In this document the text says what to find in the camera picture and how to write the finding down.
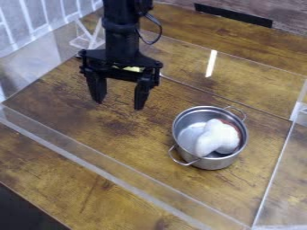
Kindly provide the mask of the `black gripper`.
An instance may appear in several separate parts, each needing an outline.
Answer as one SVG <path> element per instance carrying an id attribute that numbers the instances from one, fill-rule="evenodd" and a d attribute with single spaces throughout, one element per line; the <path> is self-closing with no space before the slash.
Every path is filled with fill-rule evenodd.
<path id="1" fill-rule="evenodd" d="M 92 100 L 101 104 L 106 95 L 106 78 L 134 82 L 134 109 L 141 110 L 150 89 L 158 85 L 158 71 L 163 64 L 140 52 L 137 28 L 106 29 L 104 49 L 82 49 L 78 55 L 80 73 L 86 78 Z M 112 66 L 137 66 L 142 67 L 144 71 L 129 72 Z"/>

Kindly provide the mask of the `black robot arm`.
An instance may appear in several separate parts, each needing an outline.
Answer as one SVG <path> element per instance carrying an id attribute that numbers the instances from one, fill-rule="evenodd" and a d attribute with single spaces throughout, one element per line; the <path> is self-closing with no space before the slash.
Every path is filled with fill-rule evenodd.
<path id="1" fill-rule="evenodd" d="M 148 99 L 149 90 L 158 85 L 158 71 L 163 63 L 141 54 L 138 41 L 148 45 L 157 42 L 145 41 L 140 35 L 141 17 L 157 26 L 157 19 L 148 13 L 153 8 L 152 0 L 101 0 L 104 16 L 101 26 L 105 30 L 105 49 L 81 49 L 80 73 L 86 78 L 92 100 L 101 103 L 106 94 L 106 79 L 136 83 L 134 109 L 141 110 Z"/>

